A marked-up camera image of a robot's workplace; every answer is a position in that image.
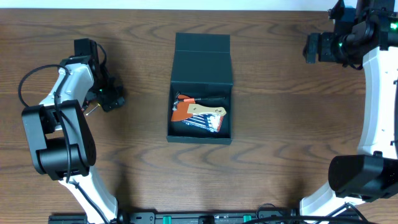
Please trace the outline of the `black yellow screwdriver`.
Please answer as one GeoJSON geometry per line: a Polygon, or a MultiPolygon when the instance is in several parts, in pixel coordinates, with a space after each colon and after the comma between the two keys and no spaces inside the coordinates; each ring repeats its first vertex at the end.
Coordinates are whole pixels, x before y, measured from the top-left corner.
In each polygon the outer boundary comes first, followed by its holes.
{"type": "Polygon", "coordinates": [[[98,108],[100,108],[101,105],[97,104],[96,106],[94,106],[92,109],[88,110],[88,111],[84,111],[84,115],[85,116],[89,116],[90,114],[92,114],[92,112],[94,112],[95,110],[97,110],[98,108]]]}

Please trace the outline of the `black red claw hammer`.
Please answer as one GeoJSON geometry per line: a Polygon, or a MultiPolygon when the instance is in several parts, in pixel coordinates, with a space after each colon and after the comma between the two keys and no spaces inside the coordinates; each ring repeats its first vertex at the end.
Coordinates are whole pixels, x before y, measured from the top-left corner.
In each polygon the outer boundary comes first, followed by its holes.
{"type": "Polygon", "coordinates": [[[210,97],[204,97],[204,98],[191,98],[186,95],[182,95],[179,91],[176,92],[175,94],[175,101],[173,103],[172,110],[176,111],[177,110],[177,105],[180,102],[191,102],[195,103],[196,101],[211,101],[211,100],[223,100],[225,99],[225,96],[210,96],[210,97]]]}

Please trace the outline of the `orange scraper wooden handle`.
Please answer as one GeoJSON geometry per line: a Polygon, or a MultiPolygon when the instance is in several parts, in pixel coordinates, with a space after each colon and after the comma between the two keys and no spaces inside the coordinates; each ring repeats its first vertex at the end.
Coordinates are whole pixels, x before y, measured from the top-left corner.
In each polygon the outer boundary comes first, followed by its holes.
{"type": "Polygon", "coordinates": [[[177,105],[177,110],[176,111],[172,110],[172,116],[170,120],[172,122],[183,121],[187,118],[191,118],[193,115],[203,115],[203,114],[215,114],[215,115],[224,116],[226,115],[226,110],[223,107],[202,106],[198,104],[197,101],[195,103],[180,102],[177,105]]]}

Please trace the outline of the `blue drill bit pack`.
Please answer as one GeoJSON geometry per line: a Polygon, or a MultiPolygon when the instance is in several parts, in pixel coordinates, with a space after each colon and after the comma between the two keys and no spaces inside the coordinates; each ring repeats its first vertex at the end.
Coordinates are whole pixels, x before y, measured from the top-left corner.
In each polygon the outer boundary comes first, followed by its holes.
{"type": "Polygon", "coordinates": [[[186,125],[202,128],[212,133],[220,131],[222,122],[223,117],[215,114],[193,115],[182,121],[186,125]]]}

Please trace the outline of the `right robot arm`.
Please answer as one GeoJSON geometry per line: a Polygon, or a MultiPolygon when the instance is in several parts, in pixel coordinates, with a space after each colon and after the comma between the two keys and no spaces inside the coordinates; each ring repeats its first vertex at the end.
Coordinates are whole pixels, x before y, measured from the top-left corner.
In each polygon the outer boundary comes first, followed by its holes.
{"type": "Polygon", "coordinates": [[[303,55],[362,70],[366,93],[357,153],[334,157],[327,182],[300,201],[300,214],[320,223],[397,193],[397,1],[338,1],[328,16],[333,31],[310,34],[303,55]]]}

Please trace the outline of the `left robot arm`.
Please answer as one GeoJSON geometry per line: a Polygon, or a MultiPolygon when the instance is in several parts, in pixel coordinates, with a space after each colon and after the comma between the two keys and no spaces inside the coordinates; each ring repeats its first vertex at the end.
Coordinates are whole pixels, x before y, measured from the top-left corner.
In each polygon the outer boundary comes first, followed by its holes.
{"type": "Polygon", "coordinates": [[[97,64],[90,56],[56,64],[59,77],[51,92],[39,104],[24,106],[22,123],[35,170],[71,192],[87,223],[129,223],[95,167],[96,146],[82,110],[97,64]]]}

